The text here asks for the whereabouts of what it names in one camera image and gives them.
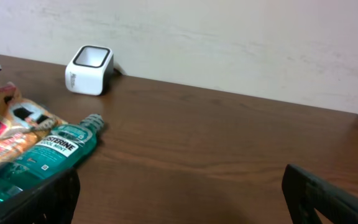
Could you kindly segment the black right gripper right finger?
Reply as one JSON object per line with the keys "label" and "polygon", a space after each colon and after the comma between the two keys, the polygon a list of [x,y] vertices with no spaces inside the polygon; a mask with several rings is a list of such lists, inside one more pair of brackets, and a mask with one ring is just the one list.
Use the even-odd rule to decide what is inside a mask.
{"label": "black right gripper right finger", "polygon": [[318,176],[287,164],[282,192],[293,223],[358,223],[358,198]]}

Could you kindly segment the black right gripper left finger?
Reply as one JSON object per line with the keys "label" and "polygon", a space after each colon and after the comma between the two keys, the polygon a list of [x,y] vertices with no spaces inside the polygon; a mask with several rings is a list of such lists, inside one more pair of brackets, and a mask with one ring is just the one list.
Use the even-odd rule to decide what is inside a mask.
{"label": "black right gripper left finger", "polygon": [[0,202],[0,224],[70,224],[79,194],[78,173],[67,169]]}

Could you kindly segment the teal mouthwash bottle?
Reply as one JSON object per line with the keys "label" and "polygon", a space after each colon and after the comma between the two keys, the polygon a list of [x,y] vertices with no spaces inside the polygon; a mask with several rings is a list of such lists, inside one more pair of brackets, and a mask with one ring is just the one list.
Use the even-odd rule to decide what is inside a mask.
{"label": "teal mouthwash bottle", "polygon": [[61,124],[25,153],[0,164],[0,202],[69,168],[78,167],[96,149],[104,120],[91,114],[78,124]]}

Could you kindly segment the yellow snack bag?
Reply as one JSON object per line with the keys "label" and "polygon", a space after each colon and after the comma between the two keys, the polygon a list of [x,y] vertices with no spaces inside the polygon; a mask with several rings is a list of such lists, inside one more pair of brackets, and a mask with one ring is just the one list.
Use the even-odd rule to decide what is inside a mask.
{"label": "yellow snack bag", "polygon": [[24,98],[12,82],[0,87],[0,163],[9,162],[66,121]]}

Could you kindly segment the white barcode scanner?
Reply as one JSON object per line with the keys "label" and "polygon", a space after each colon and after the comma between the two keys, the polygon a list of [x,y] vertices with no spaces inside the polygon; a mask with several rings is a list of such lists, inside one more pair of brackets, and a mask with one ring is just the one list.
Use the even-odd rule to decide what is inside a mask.
{"label": "white barcode scanner", "polygon": [[102,95],[114,73],[114,52],[108,47],[82,46],[65,69],[65,86],[74,93]]}

